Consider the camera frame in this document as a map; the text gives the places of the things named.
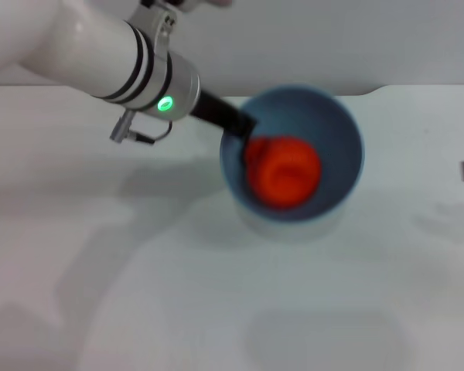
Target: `blue bowl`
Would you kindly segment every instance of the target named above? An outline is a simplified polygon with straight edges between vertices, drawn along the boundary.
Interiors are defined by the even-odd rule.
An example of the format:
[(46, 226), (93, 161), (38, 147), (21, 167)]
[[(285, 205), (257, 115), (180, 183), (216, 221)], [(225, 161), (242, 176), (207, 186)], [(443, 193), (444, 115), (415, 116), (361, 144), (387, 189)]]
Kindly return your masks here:
[(360, 177), (364, 153), (357, 125), (340, 103), (311, 87), (287, 86), (252, 98), (242, 111), (258, 120), (252, 137), (288, 135), (308, 141), (321, 159), (322, 178), (307, 203), (294, 209), (272, 209), (247, 184), (242, 141), (224, 133), (220, 163), (239, 203), (267, 220), (299, 223), (327, 214), (346, 199)]

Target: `black stripe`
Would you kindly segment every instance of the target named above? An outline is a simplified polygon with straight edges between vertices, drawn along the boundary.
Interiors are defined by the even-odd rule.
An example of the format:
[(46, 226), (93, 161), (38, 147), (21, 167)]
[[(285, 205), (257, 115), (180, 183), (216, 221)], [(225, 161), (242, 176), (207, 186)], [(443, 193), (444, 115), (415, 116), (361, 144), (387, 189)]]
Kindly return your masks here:
[(160, 90), (159, 94), (156, 96), (154, 100), (146, 104), (144, 107), (136, 109), (135, 111), (147, 111), (153, 106), (155, 106), (165, 96), (167, 90), (169, 89), (171, 81), (172, 81), (172, 58), (170, 58), (170, 54), (168, 54), (167, 55), (167, 74), (165, 76), (165, 81), (163, 82), (162, 89)]
[(134, 100), (135, 98), (139, 97), (139, 94), (141, 94), (142, 91), (146, 88), (146, 86), (148, 85), (149, 79), (152, 76), (153, 65), (154, 65), (154, 62), (155, 62), (155, 52), (153, 51), (152, 41), (150, 40), (150, 38), (148, 37), (146, 32), (144, 32), (144, 31), (142, 31), (140, 29), (139, 29), (139, 32), (142, 34), (142, 37), (146, 42), (146, 46), (148, 47), (148, 64), (146, 64), (145, 75), (142, 78), (142, 81), (139, 84), (138, 88), (136, 90), (134, 90), (134, 92), (132, 92), (127, 98), (125, 98), (123, 100), (118, 100), (118, 101), (115, 101), (115, 102), (112, 102), (112, 103), (126, 104), (126, 103), (130, 102), (131, 100)]
[(142, 40), (141, 36), (139, 35), (139, 32), (137, 29), (135, 29), (131, 24), (128, 23), (130, 27), (132, 28), (132, 31), (134, 32), (135, 38), (136, 38), (136, 43), (138, 44), (138, 57), (136, 59), (136, 64), (134, 66), (134, 69), (132, 70), (132, 74), (129, 77), (129, 80), (127, 80), (127, 83), (123, 87), (121, 87), (118, 91), (113, 93), (112, 95), (109, 95), (107, 97), (95, 97), (99, 99), (105, 99), (105, 100), (111, 100), (115, 98), (119, 98), (121, 95), (127, 93), (127, 90), (131, 88), (132, 85), (134, 85), (134, 82), (138, 78), (139, 73), (141, 72), (141, 66), (142, 66), (142, 58), (143, 58), (143, 49), (142, 49)]

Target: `red object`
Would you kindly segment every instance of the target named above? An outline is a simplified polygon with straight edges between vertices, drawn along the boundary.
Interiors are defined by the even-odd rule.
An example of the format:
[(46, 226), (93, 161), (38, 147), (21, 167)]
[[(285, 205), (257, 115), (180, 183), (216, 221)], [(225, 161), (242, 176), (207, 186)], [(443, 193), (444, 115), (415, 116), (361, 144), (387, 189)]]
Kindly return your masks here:
[(251, 139), (244, 152), (247, 181), (266, 205), (290, 209), (306, 202), (321, 179), (315, 149), (293, 137)]

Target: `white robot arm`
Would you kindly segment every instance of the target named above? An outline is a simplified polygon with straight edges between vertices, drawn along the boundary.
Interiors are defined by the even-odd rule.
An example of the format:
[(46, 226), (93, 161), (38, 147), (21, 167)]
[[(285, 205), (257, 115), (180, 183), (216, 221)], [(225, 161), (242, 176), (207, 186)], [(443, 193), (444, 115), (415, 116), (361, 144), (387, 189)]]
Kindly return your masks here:
[(111, 136), (118, 143), (135, 140), (130, 126), (136, 112), (166, 121), (191, 114), (246, 138), (254, 120), (203, 91), (194, 67), (169, 50), (176, 24), (172, 6), (189, 11), (199, 2), (141, 0), (126, 22), (84, 0), (0, 0), (0, 68), (19, 62), (40, 76), (124, 106)]

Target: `white wall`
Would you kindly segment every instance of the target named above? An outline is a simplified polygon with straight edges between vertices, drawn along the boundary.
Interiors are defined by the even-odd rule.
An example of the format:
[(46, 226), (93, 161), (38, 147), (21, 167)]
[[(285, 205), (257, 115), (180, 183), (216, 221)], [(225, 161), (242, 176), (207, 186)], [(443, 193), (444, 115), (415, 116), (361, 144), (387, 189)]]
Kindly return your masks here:
[[(91, 1), (123, 18), (138, 2)], [(224, 95), (299, 81), (339, 94), (464, 83), (464, 0), (236, 0), (179, 21), (173, 48)], [(44, 82), (19, 68), (0, 73), (0, 83)]]

